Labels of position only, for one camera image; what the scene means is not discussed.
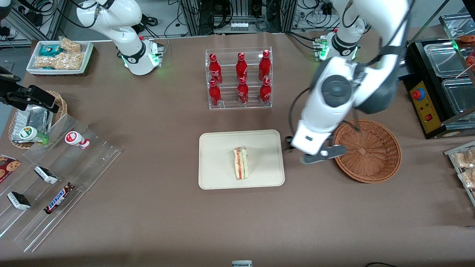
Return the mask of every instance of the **table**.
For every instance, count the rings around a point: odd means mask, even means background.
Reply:
[[[377,36],[361,42],[361,60]],[[210,111],[207,48],[272,46],[274,106]],[[34,253],[0,239],[8,266],[473,266],[474,210],[443,154],[470,138],[424,140],[402,83],[386,111],[362,115],[386,125],[402,148],[399,172],[382,184],[347,177],[334,161],[304,166],[284,153],[280,187],[204,191],[198,186],[203,133],[276,129],[317,69],[313,52],[284,34],[170,40],[163,67],[133,76],[113,43],[95,43],[90,75],[35,77],[59,92],[69,113],[123,152]],[[305,101],[294,114],[298,120]],[[1,152],[22,159],[7,132]]]

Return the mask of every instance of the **wicker basket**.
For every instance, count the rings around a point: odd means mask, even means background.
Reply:
[[[52,125],[55,124],[64,114],[67,113],[67,104],[64,102],[64,99],[61,97],[60,94],[54,92],[54,91],[46,91],[50,93],[52,96],[55,97],[55,104],[59,106],[58,112],[54,115],[53,117],[53,122]],[[10,142],[21,149],[28,149],[30,148],[34,143],[15,143],[11,140],[11,133],[13,132],[13,126],[15,125],[15,116],[13,116],[13,119],[11,120],[10,126],[8,128],[8,137],[10,138]]]
[[[402,158],[396,137],[375,121],[350,123],[360,131],[349,124],[342,124],[335,131],[335,144],[347,149],[345,155],[336,158],[339,167],[351,178],[365,183],[384,182],[394,176]]]

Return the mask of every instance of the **coca-cola bottle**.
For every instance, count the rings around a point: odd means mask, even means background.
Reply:
[[[216,85],[216,80],[211,79],[209,81],[209,96],[211,97],[211,104],[213,106],[221,106],[223,100],[221,99],[221,91]]]
[[[270,52],[269,50],[264,50],[262,52],[262,59],[261,59],[261,62],[259,63],[259,81],[262,81],[264,80],[264,78],[269,78],[269,74],[270,74],[270,66],[271,66],[271,62],[270,62]]]
[[[219,84],[223,83],[223,74],[221,73],[221,65],[216,60],[215,54],[209,55],[209,73],[211,78],[215,79]]]
[[[262,105],[268,105],[270,102],[271,92],[272,88],[270,87],[270,79],[264,78],[259,94],[259,103],[261,103]]]
[[[244,60],[244,53],[239,52],[237,54],[237,64],[236,64],[236,77],[239,78],[244,77],[247,78],[247,63]]]
[[[237,81],[239,82],[237,87],[237,101],[240,104],[247,104],[247,101],[249,99],[249,87],[246,84],[246,77],[239,77]]]

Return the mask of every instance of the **acrylic bottle rack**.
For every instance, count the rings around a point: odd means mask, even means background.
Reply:
[[[262,81],[259,80],[259,63],[262,58],[262,52],[267,49],[270,51],[270,60],[272,62],[269,79],[271,81],[272,91],[273,75],[272,68],[274,62],[272,61],[272,47],[258,47],[258,48],[224,48],[224,49],[206,49],[205,54],[205,73],[206,73],[206,85],[208,94],[209,109],[241,109],[241,108],[271,108],[272,107],[272,95],[270,102],[266,105],[262,105],[259,102],[260,88]],[[236,63],[238,62],[238,53],[243,52],[247,63],[247,86],[249,87],[249,101],[247,104],[240,104],[238,102],[237,92],[237,77],[236,77]],[[211,103],[211,97],[209,96],[209,81],[211,80],[211,74],[209,73],[209,55],[216,54],[216,58],[221,65],[221,71],[223,75],[223,83],[219,85],[221,90],[221,98],[223,104],[221,106],[213,106]]]
[[[81,133],[89,139],[90,146],[81,150],[67,144],[64,137],[69,131]],[[33,252],[45,240],[120,154],[118,149],[68,114],[46,134],[50,136],[46,146],[35,144],[23,154],[28,160],[19,159],[26,166],[22,168],[24,171],[18,172],[19,168],[0,184],[0,236],[14,238],[25,252]],[[36,166],[49,169],[59,180],[54,184],[43,181],[33,170]],[[43,209],[68,182],[76,188],[51,214],[46,214]],[[18,210],[13,207],[7,198],[10,191],[24,194],[31,208]]]

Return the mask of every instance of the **bottle cap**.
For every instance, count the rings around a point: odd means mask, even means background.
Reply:
[[[246,77],[239,77],[239,80],[238,80],[239,84],[245,84],[246,83]]]

